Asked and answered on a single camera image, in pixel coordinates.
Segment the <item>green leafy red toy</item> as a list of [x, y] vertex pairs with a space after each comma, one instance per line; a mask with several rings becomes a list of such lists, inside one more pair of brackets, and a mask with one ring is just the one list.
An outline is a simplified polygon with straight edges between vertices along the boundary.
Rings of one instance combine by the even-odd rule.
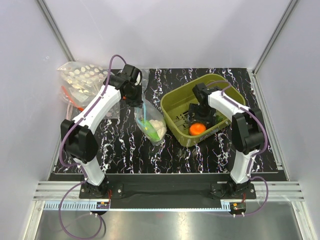
[[222, 121], [225, 120], [225, 116], [224, 116], [224, 115], [221, 115], [221, 114], [219, 114], [219, 113], [216, 113], [216, 114], [214, 115], [214, 117], [215, 117], [215, 123], [216, 123], [216, 124], [218, 124], [218, 123], [220, 123], [220, 122], [222, 122]]

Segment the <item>orange carrot toy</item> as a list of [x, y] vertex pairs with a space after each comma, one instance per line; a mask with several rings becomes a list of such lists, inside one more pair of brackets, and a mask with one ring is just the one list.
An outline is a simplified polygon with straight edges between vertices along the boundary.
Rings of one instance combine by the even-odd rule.
[[203, 123], [195, 122], [189, 127], [189, 134], [191, 136], [197, 136], [204, 133], [207, 130], [206, 126]]

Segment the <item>clear blue-zipper bag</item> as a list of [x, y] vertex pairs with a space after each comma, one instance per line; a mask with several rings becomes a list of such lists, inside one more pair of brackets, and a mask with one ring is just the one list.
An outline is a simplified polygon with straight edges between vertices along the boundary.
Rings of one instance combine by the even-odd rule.
[[154, 145], [160, 145], [167, 132], [164, 116], [142, 95], [142, 107], [134, 108], [134, 119], [144, 136]]

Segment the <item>green vegetable toy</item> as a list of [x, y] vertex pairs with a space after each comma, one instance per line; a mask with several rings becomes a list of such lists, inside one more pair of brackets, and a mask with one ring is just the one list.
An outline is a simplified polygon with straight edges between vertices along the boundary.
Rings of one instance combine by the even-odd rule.
[[150, 121], [146, 120], [137, 120], [138, 125], [141, 127], [142, 131], [146, 135], [146, 137], [152, 141], [157, 142], [160, 140], [156, 130], [153, 128], [153, 126], [150, 124]]

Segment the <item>white cauliflower toy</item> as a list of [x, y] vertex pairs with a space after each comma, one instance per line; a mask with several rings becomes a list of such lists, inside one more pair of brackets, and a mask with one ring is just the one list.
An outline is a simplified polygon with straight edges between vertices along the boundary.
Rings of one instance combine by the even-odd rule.
[[160, 139], [166, 134], [167, 128], [162, 121], [151, 119], [150, 124], [156, 130], [156, 133]]

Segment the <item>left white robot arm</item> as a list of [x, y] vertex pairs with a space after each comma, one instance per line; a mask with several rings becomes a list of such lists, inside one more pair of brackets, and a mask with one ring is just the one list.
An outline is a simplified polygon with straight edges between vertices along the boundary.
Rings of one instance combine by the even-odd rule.
[[77, 167], [83, 174], [79, 183], [86, 194], [103, 198], [109, 193], [105, 176], [97, 153], [99, 145], [95, 132], [107, 112], [121, 99], [132, 107], [142, 106], [142, 72], [137, 69], [108, 75], [97, 96], [72, 120], [63, 120], [60, 125], [61, 145], [58, 159], [66, 168]]

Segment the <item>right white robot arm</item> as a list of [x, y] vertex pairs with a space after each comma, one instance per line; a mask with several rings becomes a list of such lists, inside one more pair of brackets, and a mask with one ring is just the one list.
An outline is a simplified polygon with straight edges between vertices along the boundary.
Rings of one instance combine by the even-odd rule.
[[217, 123], [217, 111], [231, 121], [231, 142], [236, 154], [230, 179], [221, 187], [220, 197], [239, 198], [253, 180], [251, 171], [256, 155], [263, 153], [268, 146], [262, 111], [236, 102], [226, 95], [224, 89], [207, 88], [204, 83], [196, 84], [192, 92], [198, 103], [189, 105], [190, 135], [199, 136], [213, 127]]

